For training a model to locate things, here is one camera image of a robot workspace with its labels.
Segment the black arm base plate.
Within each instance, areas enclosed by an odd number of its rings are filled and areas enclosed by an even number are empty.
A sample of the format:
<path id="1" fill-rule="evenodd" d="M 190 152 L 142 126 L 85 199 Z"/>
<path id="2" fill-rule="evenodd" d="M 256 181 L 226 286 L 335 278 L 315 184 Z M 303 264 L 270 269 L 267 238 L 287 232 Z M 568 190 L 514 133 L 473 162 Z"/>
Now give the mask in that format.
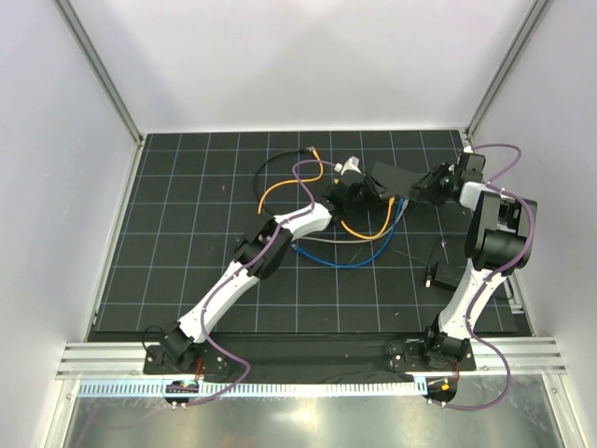
<path id="1" fill-rule="evenodd" d="M 470 347 L 460 360 L 425 352 L 421 333 L 217 332 L 213 339 L 250 364 L 246 384 L 381 384 L 476 369 Z"/>

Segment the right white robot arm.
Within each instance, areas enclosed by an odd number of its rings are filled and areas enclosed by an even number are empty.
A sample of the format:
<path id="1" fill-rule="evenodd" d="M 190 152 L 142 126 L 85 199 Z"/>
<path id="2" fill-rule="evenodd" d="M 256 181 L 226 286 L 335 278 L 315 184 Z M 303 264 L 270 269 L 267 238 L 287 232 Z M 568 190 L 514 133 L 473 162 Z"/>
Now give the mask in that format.
<path id="1" fill-rule="evenodd" d="M 420 347 L 429 370 L 447 370 L 470 350 L 474 327 L 495 290 L 532 253 L 538 204 L 484 178 L 486 158 L 466 147 L 458 162 L 442 162 L 413 184 L 417 199 L 454 201 L 473 212 L 465 238 L 465 272 L 448 305 L 425 330 Z"/>

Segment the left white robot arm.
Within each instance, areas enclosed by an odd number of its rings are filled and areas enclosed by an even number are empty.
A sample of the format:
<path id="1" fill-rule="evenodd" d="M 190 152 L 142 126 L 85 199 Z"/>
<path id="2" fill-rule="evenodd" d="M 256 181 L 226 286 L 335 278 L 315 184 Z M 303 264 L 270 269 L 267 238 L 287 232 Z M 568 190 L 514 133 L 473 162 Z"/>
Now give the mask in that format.
<path id="1" fill-rule="evenodd" d="M 397 193 L 372 174 L 336 167 L 340 176 L 320 199 L 299 176 L 298 168 L 293 168 L 298 185 L 308 195 L 308 204 L 284 215 L 261 212 L 253 218 L 221 278 L 197 305 L 162 332 L 160 348 L 170 368 L 177 373 L 194 369 L 199 347 L 208 340 L 215 324 L 246 291 L 274 274 L 297 239 L 324 230 L 353 208 L 376 203 L 392 206 L 396 201 Z"/>

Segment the black network switch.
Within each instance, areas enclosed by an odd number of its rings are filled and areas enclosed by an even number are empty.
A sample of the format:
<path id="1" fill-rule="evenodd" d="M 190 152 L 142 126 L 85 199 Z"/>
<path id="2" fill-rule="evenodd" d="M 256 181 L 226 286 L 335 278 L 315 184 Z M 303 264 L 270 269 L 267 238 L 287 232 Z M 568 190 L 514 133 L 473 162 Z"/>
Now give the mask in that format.
<path id="1" fill-rule="evenodd" d="M 370 172 L 378 178 L 383 177 L 388 182 L 388 187 L 392 194 L 391 197 L 407 200 L 409 200 L 410 186 L 423 177 L 423 175 L 418 175 L 411 171 L 378 161 L 375 162 Z"/>

